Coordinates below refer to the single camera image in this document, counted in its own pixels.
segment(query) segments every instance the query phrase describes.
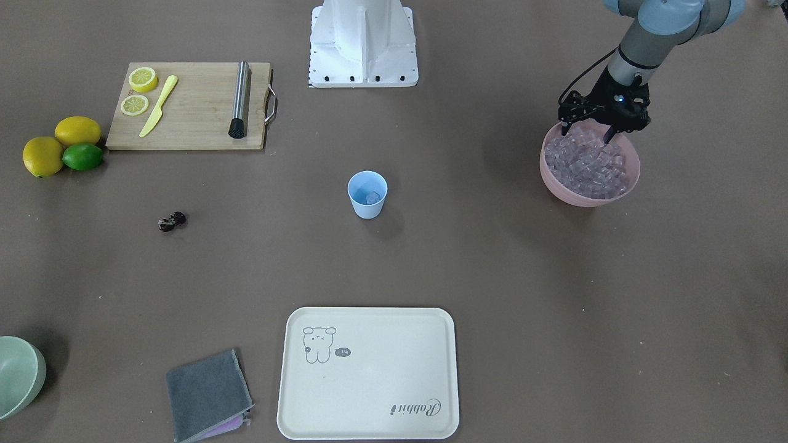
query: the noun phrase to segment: green bowl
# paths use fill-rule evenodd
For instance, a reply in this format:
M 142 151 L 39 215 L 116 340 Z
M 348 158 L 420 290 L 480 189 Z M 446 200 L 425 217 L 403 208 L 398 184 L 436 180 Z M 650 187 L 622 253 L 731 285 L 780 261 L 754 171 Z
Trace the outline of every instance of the green bowl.
M 24 409 L 46 377 L 41 352 L 18 337 L 0 337 L 0 420 Z

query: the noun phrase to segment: yellow knife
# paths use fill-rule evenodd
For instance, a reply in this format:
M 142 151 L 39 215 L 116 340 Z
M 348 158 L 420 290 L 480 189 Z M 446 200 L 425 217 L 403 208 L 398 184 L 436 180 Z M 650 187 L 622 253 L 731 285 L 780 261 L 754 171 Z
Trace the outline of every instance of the yellow knife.
M 176 83 L 178 83 L 178 76 L 167 77 L 167 81 L 164 82 L 164 87 L 162 88 L 162 93 L 158 96 L 156 106 L 154 106 L 151 111 L 151 116 L 148 117 L 148 121 L 145 122 L 143 130 L 139 132 L 140 137 L 148 135 L 148 133 L 156 127 L 156 124 L 162 118 L 162 105 L 164 101 L 167 100 L 167 97 L 169 97 L 169 93 L 173 91 Z

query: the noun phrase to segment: folded cloth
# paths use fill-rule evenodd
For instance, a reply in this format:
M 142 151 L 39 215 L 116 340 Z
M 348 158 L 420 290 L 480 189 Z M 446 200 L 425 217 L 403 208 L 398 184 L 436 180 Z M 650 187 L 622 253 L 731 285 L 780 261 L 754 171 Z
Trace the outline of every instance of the folded cloth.
M 237 429 L 254 406 L 235 349 L 167 373 L 176 443 Z

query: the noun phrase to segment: blue cup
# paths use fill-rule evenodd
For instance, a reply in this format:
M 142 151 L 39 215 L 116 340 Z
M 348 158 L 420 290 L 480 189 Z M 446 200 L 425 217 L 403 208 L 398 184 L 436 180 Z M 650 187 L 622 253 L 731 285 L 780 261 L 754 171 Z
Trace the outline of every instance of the blue cup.
M 348 182 L 348 196 L 353 210 L 361 218 L 375 218 L 383 209 L 388 194 L 388 184 L 374 171 L 361 171 Z

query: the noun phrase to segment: pink bowl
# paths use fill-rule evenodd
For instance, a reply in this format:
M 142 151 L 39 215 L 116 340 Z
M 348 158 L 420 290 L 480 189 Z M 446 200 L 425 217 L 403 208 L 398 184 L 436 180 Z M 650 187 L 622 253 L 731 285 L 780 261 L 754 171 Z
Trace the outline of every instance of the pink bowl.
M 607 125 L 601 125 L 593 119 L 580 121 L 573 124 L 572 126 L 579 126 L 581 129 L 586 131 L 594 131 L 599 135 L 600 138 L 610 127 Z M 542 150 L 539 154 L 539 172 L 541 173 L 542 180 L 545 182 L 545 185 L 547 185 L 547 189 L 549 189 L 550 192 L 552 192 L 552 194 L 558 197 L 561 201 L 578 207 L 598 207 L 615 202 L 616 200 L 632 192 L 632 190 L 635 188 L 637 179 L 640 178 L 640 159 L 637 157 L 637 152 L 635 151 L 635 147 L 632 145 L 632 142 L 630 142 L 629 139 L 627 139 L 623 134 L 616 134 L 612 141 L 615 141 L 621 147 L 621 152 L 619 155 L 624 157 L 626 186 L 628 187 L 626 192 L 612 199 L 591 199 L 569 190 L 569 188 L 562 185 L 558 179 L 552 175 L 550 168 L 547 166 L 547 161 L 545 161 L 545 146 L 547 146 L 548 143 L 560 135 L 561 123 L 559 122 L 550 129 L 550 131 L 545 136 L 545 140 L 542 142 Z

